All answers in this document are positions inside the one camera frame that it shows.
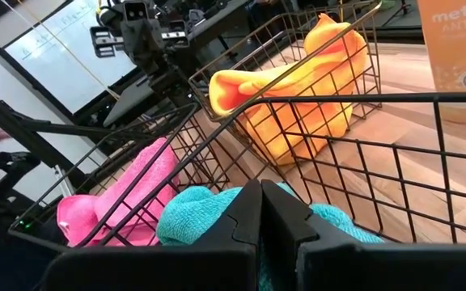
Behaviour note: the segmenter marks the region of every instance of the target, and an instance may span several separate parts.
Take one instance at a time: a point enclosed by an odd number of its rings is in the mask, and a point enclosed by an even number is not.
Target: orange cloth
[[[303,42],[306,54],[314,53],[348,26],[348,23],[335,23],[327,15],[321,14],[318,23]],[[366,68],[367,58],[364,38],[353,30],[348,31],[341,39],[316,53],[310,61],[272,86],[263,97],[334,95],[337,92],[341,95],[352,94],[354,79]],[[218,71],[210,80],[212,108],[220,116],[231,113],[293,65],[259,72]],[[277,118],[287,133],[340,137],[345,133],[352,113],[349,103],[296,103],[293,106],[298,119],[288,103],[273,104]],[[239,121],[263,154],[277,165],[292,163],[294,159],[287,141],[274,116],[271,116],[269,106],[262,104],[251,107],[245,113],[240,115]],[[309,151],[303,136],[287,134],[286,137],[296,155],[303,158],[313,158],[326,144],[324,139],[308,139]]]

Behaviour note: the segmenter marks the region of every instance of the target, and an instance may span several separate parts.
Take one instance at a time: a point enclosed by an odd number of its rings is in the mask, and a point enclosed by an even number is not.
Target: pink towel
[[[89,235],[96,227],[98,221],[104,217],[107,211],[120,198],[125,189],[133,182],[136,176],[138,176],[143,167],[156,155],[165,142],[165,138],[160,138],[152,145],[143,149],[134,159],[133,163],[127,168],[125,173],[102,194],[102,196],[75,195],[61,200],[57,207],[57,224],[68,239],[68,245],[70,247],[78,245]],[[167,178],[177,163],[176,155],[173,153],[172,148],[168,146],[125,198],[125,203],[131,208],[136,206]],[[177,185],[179,183],[178,177],[175,177],[172,182]],[[125,227],[119,231],[119,234],[134,246],[156,244],[158,242],[158,239],[155,237],[156,220],[159,220],[164,206],[175,194],[176,191],[170,185],[165,186],[158,195],[144,207],[149,213],[145,211],[139,212],[146,223],[138,219],[139,216],[136,215],[127,221]],[[121,204],[107,220],[107,225],[111,227],[115,226],[129,211],[129,208]],[[109,231],[110,229],[104,226],[87,246],[97,244]],[[123,243],[117,238],[113,238],[107,245],[123,246]]]

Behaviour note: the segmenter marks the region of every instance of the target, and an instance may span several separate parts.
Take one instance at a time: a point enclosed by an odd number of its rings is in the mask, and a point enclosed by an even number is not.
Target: blue cloth
[[[278,186],[295,196],[287,184],[279,183]],[[194,243],[220,218],[241,189],[231,188],[215,195],[206,187],[187,188],[165,206],[156,229],[159,241],[168,246]],[[354,226],[350,217],[337,207],[314,204],[310,208],[315,214],[361,242],[383,243],[381,238]],[[263,256],[262,253],[259,289],[269,291],[273,288],[263,264]]]

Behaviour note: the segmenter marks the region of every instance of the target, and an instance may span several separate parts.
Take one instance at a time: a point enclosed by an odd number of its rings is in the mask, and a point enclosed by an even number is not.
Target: whiteboard
[[[95,9],[96,0],[74,0],[43,24],[105,86],[111,86],[136,66],[122,51],[115,57],[95,55],[89,33],[90,27],[98,25]],[[71,112],[105,90],[41,25],[5,50]]]

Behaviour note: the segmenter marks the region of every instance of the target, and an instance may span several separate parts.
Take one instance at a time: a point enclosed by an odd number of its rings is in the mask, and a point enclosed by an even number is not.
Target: wooden surface
[[[289,50],[283,52],[283,55],[288,61],[292,61],[293,54]],[[277,65],[284,61],[281,58],[275,58],[273,63]],[[408,94],[434,89],[428,56],[423,46],[380,44],[379,69],[383,93]],[[362,85],[365,82],[369,86],[371,79],[366,77],[359,80],[359,83]],[[203,111],[198,112],[195,119],[202,132],[199,133],[193,128],[185,130],[172,143],[172,148],[178,149],[176,154],[181,160],[189,151],[196,149],[188,145],[201,144],[204,137],[210,135],[218,127],[218,124],[208,121]],[[381,109],[372,112],[366,120],[352,126],[345,136],[363,141],[439,150],[433,107],[429,103],[384,103]],[[444,121],[443,137],[447,151],[466,154],[466,125]],[[215,192],[219,192],[219,188],[242,186],[253,177],[271,179],[275,182],[285,180],[305,202],[327,203],[330,200],[332,204],[348,213],[360,226],[382,231],[383,234],[394,239],[412,242],[413,227],[418,242],[452,242],[451,228],[447,224],[440,223],[449,220],[447,195],[433,189],[445,187],[442,159],[439,155],[407,150],[398,151],[403,178],[430,186],[426,188],[411,184],[403,185],[398,182],[397,178],[400,176],[393,152],[385,147],[361,146],[367,170],[375,175],[364,174],[361,154],[356,145],[346,142],[333,144],[337,164],[359,169],[359,171],[338,170],[336,167],[302,162],[299,168],[287,167],[284,174],[278,175],[250,152],[243,152],[243,148],[244,146],[229,132],[223,131],[211,142],[209,148],[200,152],[194,162],[189,163],[181,172],[180,189],[184,189],[189,182],[192,182],[203,183]],[[332,151],[329,148],[323,148],[316,157],[316,161],[333,162]],[[447,158],[447,165],[450,188],[466,193],[466,159]],[[224,182],[225,177],[222,174],[224,169],[226,169],[229,183]],[[209,175],[221,182],[210,184]],[[382,177],[383,175],[395,179],[386,179]],[[324,188],[318,184],[320,178],[325,185],[328,185],[327,187]],[[113,181],[115,181],[114,178],[109,179],[108,184]],[[348,192],[358,196],[346,195],[333,188],[345,188]],[[408,198],[409,209],[415,213],[424,213],[434,219],[413,214],[410,218],[413,222],[411,226],[408,214],[398,209],[406,206],[403,190]],[[101,191],[102,188],[96,189],[95,194]],[[379,202],[374,203],[368,199],[370,197],[374,197]],[[466,198],[453,195],[451,203],[455,224],[466,226]],[[466,243],[466,230],[456,228],[455,232],[458,242]]]

